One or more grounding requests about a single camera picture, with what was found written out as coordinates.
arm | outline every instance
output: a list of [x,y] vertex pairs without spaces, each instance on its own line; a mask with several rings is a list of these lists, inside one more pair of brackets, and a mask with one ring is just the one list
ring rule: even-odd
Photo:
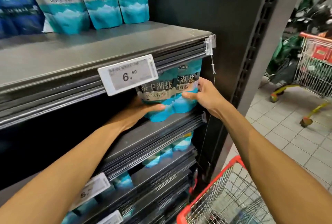
[[0,208],[0,223],[59,224],[115,138],[149,111],[138,97],[104,126],[27,183]]
[[197,99],[219,118],[277,223],[332,223],[332,196],[309,173],[264,138],[213,84],[199,79]]

shopping cart wheel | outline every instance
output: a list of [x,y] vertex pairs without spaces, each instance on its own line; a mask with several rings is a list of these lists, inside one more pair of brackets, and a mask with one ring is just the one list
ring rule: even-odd
[[270,96],[270,102],[272,102],[272,103],[276,103],[277,101],[279,101],[279,97],[278,96],[276,96],[276,95],[271,95]]
[[301,122],[300,122],[300,125],[301,125],[303,128],[305,128],[305,127],[311,125],[312,122],[313,122],[312,119],[307,118],[307,117],[304,117],[304,118],[302,118],[302,120],[301,120]]

person's right hand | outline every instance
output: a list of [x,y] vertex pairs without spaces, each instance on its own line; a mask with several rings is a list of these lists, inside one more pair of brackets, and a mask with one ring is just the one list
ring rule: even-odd
[[196,99],[209,113],[217,118],[218,108],[224,106],[227,100],[218,92],[213,83],[200,77],[198,79],[198,93],[184,92],[182,96],[188,99]]

